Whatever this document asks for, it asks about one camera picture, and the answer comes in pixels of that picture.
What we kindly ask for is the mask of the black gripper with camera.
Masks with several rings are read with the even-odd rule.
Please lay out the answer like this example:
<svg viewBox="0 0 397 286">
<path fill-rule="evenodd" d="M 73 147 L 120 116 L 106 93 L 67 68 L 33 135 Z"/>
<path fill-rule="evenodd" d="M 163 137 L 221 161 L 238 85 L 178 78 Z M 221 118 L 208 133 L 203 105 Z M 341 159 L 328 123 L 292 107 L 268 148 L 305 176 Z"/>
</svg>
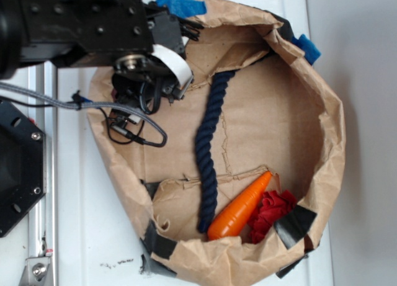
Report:
<svg viewBox="0 0 397 286">
<path fill-rule="evenodd" d="M 186 63 L 185 44 L 197 41 L 203 26 L 182 17 L 167 4 L 150 2 L 145 6 L 153 52 L 142 58 L 131 58 L 122 69 L 115 70 L 111 83 L 114 102 L 127 105 L 134 114 L 113 109 L 107 116 L 107 132 L 117 132 L 127 140 L 140 140 L 129 124 L 145 126 L 141 115 L 155 114 L 161 100 L 181 100 L 194 75 Z"/>
</svg>

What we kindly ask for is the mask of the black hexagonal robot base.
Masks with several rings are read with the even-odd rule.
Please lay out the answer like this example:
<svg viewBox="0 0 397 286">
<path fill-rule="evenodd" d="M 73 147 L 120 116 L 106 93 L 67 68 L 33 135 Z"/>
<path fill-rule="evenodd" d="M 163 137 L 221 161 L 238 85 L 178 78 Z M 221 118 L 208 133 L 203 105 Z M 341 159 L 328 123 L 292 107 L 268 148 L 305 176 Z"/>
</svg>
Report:
<svg viewBox="0 0 397 286">
<path fill-rule="evenodd" d="M 1 237 L 7 236 L 41 199 L 40 129 L 17 107 L 1 101 Z"/>
</svg>

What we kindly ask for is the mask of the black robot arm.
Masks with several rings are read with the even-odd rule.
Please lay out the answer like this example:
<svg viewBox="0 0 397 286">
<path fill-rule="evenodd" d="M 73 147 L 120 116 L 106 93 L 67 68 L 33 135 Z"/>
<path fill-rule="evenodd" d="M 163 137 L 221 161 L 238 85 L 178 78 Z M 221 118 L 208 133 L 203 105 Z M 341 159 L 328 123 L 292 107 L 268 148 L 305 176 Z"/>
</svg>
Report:
<svg viewBox="0 0 397 286">
<path fill-rule="evenodd" d="M 194 76 L 185 40 L 202 26 L 142 0 L 1 0 L 1 78 L 51 62 L 57 68 L 114 69 L 108 131 L 145 144 L 128 123 L 151 123 L 162 98 L 182 99 Z"/>
</svg>

